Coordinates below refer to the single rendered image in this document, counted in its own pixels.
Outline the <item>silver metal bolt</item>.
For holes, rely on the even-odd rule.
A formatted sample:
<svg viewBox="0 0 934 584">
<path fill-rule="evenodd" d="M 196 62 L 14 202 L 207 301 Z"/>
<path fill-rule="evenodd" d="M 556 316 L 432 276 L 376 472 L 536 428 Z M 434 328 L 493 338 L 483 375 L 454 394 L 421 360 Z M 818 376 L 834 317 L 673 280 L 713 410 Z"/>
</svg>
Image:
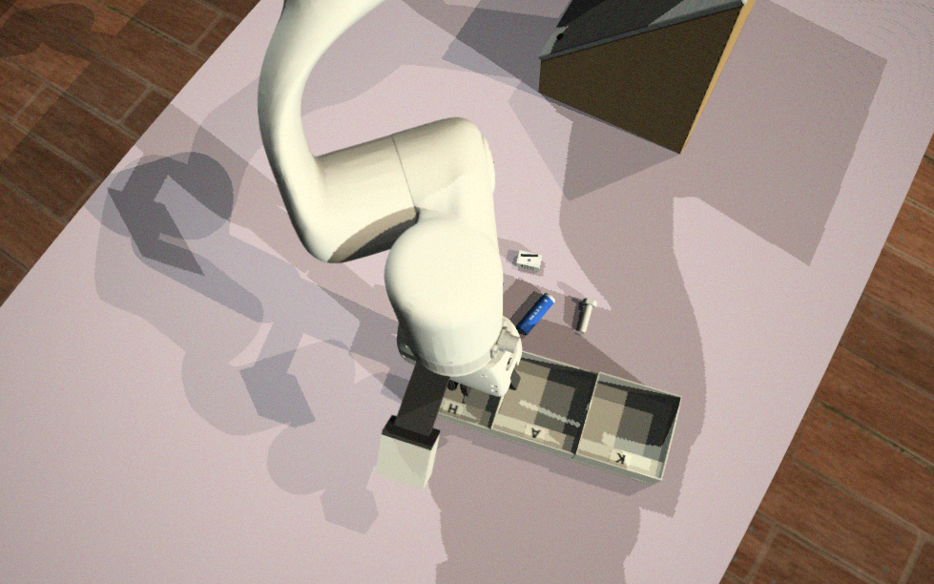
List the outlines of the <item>silver metal bolt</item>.
<svg viewBox="0 0 934 584">
<path fill-rule="evenodd" d="M 590 318 L 590 312 L 592 312 L 593 307 L 596 307 L 597 302 L 592 299 L 583 299 L 582 303 L 585 305 L 585 307 L 579 324 L 579 332 L 586 332 Z"/>
</svg>

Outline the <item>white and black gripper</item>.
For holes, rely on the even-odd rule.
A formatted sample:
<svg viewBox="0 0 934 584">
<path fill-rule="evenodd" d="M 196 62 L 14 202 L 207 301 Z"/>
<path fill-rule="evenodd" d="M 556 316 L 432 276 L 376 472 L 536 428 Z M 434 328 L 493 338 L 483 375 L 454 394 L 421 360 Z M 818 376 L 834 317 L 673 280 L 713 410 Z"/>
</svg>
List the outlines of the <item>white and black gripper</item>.
<svg viewBox="0 0 934 584">
<path fill-rule="evenodd" d="M 507 323 L 509 332 L 511 332 L 512 335 L 519 337 L 519 332 L 517 331 L 514 324 L 509 320 L 509 318 L 504 316 L 503 318 L 509 321 L 509 323 Z M 401 357 L 403 357 L 405 361 L 412 365 L 416 365 L 416 362 L 418 361 L 421 365 L 423 365 L 416 357 L 414 357 L 414 353 L 412 353 L 410 347 L 408 346 L 400 324 L 398 325 L 397 332 L 397 346 Z M 440 375 L 453 376 L 450 377 L 449 385 L 447 385 L 447 389 L 452 390 L 452 392 L 453 390 L 456 390 L 457 385 L 460 384 L 460 392 L 462 392 L 463 395 L 467 397 L 471 391 L 471 387 L 490 395 L 502 396 L 509 392 L 509 389 L 516 390 L 519 385 L 519 379 L 521 379 L 521 377 L 519 377 L 518 373 L 515 371 L 514 366 L 519 364 L 519 358 L 521 358 L 521 354 L 522 344 L 521 339 L 519 339 L 519 344 L 514 354 L 508 351 L 499 351 L 497 357 L 493 359 L 490 358 L 485 364 L 481 365 L 480 367 L 476 367 L 476 369 L 467 373 L 454 375 L 440 373 L 430 369 L 430 367 L 427 369 Z"/>
</svg>

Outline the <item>beige three-compartment bin rack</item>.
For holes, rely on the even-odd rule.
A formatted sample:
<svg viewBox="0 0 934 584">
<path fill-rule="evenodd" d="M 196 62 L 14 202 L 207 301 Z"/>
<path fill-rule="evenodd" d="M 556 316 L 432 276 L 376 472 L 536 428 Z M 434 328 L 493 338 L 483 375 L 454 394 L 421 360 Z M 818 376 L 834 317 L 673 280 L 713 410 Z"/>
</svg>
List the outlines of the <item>beige three-compartment bin rack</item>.
<svg viewBox="0 0 934 584">
<path fill-rule="evenodd" d="M 517 390 L 503 396 L 446 388 L 438 419 L 642 483 L 662 481 L 682 396 L 523 350 L 514 369 Z"/>
</svg>

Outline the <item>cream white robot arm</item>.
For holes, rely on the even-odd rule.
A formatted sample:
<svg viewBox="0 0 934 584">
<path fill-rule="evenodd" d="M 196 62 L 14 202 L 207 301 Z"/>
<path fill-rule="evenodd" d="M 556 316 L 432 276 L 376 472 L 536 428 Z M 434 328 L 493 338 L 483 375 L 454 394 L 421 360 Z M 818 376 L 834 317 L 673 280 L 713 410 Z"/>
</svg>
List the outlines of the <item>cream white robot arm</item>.
<svg viewBox="0 0 934 584">
<path fill-rule="evenodd" d="M 503 318 L 495 172 L 474 122 L 440 119 L 321 156 L 308 148 L 301 122 L 308 75 L 383 1 L 284 0 L 259 71 L 259 133 L 308 253 L 347 263 L 389 250 L 389 303 L 424 366 L 416 362 L 399 412 L 382 430 L 375 474 L 424 490 L 450 379 L 427 368 L 473 371 L 499 351 L 514 354 L 519 337 Z"/>
</svg>

